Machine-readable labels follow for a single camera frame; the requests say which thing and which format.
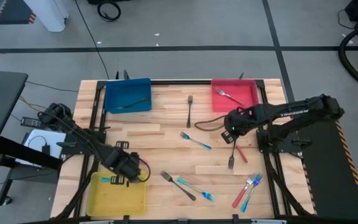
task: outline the yellow bin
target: yellow bin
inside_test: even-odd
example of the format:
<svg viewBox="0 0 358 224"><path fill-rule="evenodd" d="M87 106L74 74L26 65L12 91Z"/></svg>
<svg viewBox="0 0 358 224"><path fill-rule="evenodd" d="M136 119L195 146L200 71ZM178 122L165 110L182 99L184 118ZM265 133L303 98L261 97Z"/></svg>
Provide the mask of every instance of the yellow bin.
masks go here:
<svg viewBox="0 0 358 224"><path fill-rule="evenodd" d="M91 176L86 214L91 217L111 215L141 215L145 210L145 183L123 185L103 182L116 175L112 172L95 172Z"/></svg>

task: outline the blue bin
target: blue bin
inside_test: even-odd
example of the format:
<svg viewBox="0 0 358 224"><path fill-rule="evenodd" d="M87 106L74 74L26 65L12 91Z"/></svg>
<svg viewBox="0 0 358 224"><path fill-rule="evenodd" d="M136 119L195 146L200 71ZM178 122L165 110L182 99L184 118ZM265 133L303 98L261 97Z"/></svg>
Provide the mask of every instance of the blue bin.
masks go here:
<svg viewBox="0 0 358 224"><path fill-rule="evenodd" d="M104 109L113 114L150 111L152 109L152 82L149 78L107 82L105 97ZM145 97L149 97L149 100L129 108L117 109L120 106L136 103Z"/></svg>

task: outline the wooden tabletop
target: wooden tabletop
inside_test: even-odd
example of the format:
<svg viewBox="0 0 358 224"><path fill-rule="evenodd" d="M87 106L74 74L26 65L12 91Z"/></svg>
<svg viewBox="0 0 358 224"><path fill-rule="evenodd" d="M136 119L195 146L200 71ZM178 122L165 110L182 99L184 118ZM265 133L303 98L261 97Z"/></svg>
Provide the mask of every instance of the wooden tabletop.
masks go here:
<svg viewBox="0 0 358 224"><path fill-rule="evenodd" d="M81 82L73 118L82 128L89 127L96 82L96 80ZM269 103L285 103L279 79L266 79L265 88ZM193 95L190 129L186 128L188 95ZM100 100L99 105L102 105L103 93ZM99 124L100 114L101 108L98 111L96 124ZM232 214L238 214L240 218L273 218L265 164L263 155L258 150L255 130L237 140L249 162L244 163L239 153L235 151L234 168L229 170L227 162L231 155L232 145L226 144L220 136L224 130L204 132L194 127L197 121L206 121L221 115L222 113L212 111L210 85L154 85L152 87L152 111L127 114L108 113L105 126L111 128L107 129L106 143L115 145L116 141L129 141L129 150L138 152L140 157L149 163L152 171L147 181L145 213L133 215L130 219L227 219L232 218ZM218 121L214 123L214 126L222 123L223 121ZM213 149L207 150L192 141L183 139L179 135L182 131L212 146ZM289 190L307 211L313 213L301 161L290 154L281 154L280 157ZM64 163L51 217L58 215L76 192L82 161L83 156L73 156ZM99 170L105 170L105 168L100 166ZM161 170L168 172L174 179L180 176L200 189L207 190L215 195L216 201L210 202L194 190L184 187L197 196L196 201L190 200L178 187L160 176ZM240 207L247 193L237 208L232 208L231 204L244 188L248 176L253 172L264 173L264 178L255 189L246 212L242 213ZM279 190L277 192L280 211L283 213L281 194ZM83 196L81 215L85 215L87 199L88 190ZM94 217L94 219L122 220L122 216Z"/></svg>

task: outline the gray floor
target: gray floor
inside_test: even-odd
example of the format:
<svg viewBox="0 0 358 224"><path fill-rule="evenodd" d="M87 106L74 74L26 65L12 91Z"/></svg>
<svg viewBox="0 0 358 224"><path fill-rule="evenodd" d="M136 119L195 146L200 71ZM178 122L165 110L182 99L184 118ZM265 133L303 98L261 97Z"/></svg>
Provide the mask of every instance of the gray floor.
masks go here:
<svg viewBox="0 0 358 224"><path fill-rule="evenodd" d="M36 20L32 25L0 25L0 49L92 47L93 43L73 1L62 0L70 18L61 33L50 33ZM281 46L337 46L343 34L337 12L350 0L268 0ZM120 2L122 17L102 21L96 7L79 0L98 47L200 45L272 46L264 6L259 0L133 0ZM351 26L345 14L343 23ZM353 39L352 45L358 45ZM102 52L110 77L126 69L131 78L282 78L272 51ZM342 128L358 171L358 83L341 66L336 52L284 52L295 99L325 93L336 97L346 113ZM349 52L358 63L358 52ZM105 79L97 53L0 54L0 70L24 72L32 82L77 90L80 80ZM75 93L61 93L27 84L24 98L38 105L61 102L74 108ZM21 102L13 115L35 117ZM3 136L20 142L29 131L9 119ZM0 182L7 170L0 170ZM47 219L53 184L15 181L14 203L0 207L0 223Z"/></svg>

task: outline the pink tray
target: pink tray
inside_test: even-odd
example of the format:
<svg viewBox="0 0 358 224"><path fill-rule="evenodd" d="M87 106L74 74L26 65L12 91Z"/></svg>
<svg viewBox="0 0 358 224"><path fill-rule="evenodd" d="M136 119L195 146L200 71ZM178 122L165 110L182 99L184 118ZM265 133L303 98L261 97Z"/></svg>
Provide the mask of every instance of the pink tray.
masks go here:
<svg viewBox="0 0 358 224"><path fill-rule="evenodd" d="M218 87L243 104L239 105L215 90ZM212 79L212 108L214 112L230 112L237 107L248 108L259 103L255 80Z"/></svg>

